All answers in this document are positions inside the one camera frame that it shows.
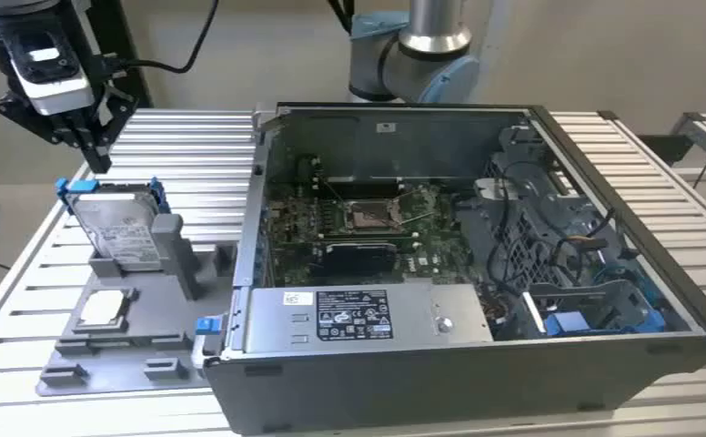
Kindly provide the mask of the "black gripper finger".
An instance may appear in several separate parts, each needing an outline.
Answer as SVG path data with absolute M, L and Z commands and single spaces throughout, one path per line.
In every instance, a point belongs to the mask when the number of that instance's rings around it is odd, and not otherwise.
M 88 159 L 88 166 L 93 173 L 107 173 L 112 160 L 109 156 L 112 145 L 136 112 L 140 100 L 115 86 L 104 86 L 101 106 L 105 107 L 111 118 L 103 122 L 100 110 L 96 111 L 92 136 L 95 139 L 92 146 L 92 156 Z
M 44 116 L 27 96 L 8 91 L 0 114 L 52 144 L 77 149 L 92 172 L 97 171 L 97 114 L 91 107 Z

